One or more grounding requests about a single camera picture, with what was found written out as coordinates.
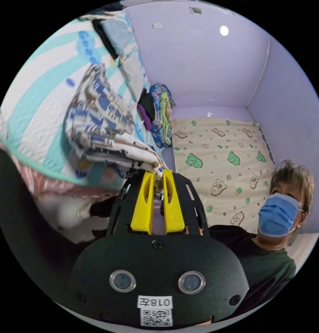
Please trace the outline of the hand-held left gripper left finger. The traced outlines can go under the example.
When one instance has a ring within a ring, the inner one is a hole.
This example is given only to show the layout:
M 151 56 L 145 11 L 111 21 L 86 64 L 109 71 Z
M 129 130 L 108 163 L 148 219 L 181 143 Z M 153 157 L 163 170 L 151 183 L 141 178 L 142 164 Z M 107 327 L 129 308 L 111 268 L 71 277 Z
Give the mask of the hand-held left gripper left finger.
M 154 208 L 154 174 L 143 175 L 130 227 L 133 232 L 152 233 Z

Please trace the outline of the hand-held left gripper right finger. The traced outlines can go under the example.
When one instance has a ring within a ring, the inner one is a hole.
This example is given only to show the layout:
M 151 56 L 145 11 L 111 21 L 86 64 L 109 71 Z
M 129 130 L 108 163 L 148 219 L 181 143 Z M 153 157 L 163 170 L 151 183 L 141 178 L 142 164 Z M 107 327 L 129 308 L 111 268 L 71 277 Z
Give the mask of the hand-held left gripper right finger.
M 163 171 L 163 189 L 165 234 L 168 235 L 183 232 L 185 229 L 185 222 L 181 211 L 173 172 L 169 169 Z

